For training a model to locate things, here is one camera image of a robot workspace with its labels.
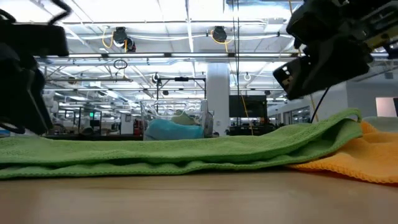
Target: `wooden table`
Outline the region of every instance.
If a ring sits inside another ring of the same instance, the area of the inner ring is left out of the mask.
[[[1,223],[398,223],[398,188],[291,170],[0,182]]]

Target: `blue cloth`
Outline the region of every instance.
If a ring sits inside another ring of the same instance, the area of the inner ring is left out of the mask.
[[[201,126],[181,125],[166,119],[151,121],[144,133],[144,140],[179,140],[204,138]]]

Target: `green towel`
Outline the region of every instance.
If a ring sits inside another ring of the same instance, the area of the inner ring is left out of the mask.
[[[250,170],[307,162],[362,135],[350,109],[317,124],[284,126],[263,136],[178,141],[0,139],[0,178],[185,174]]]

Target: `transparent container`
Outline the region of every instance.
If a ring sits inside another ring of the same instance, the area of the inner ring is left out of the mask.
[[[145,141],[198,139],[213,132],[206,100],[144,100],[141,115]]]

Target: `workbench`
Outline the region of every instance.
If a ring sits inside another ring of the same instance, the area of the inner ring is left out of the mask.
[[[398,188],[294,170],[0,181],[1,223],[398,222]]]

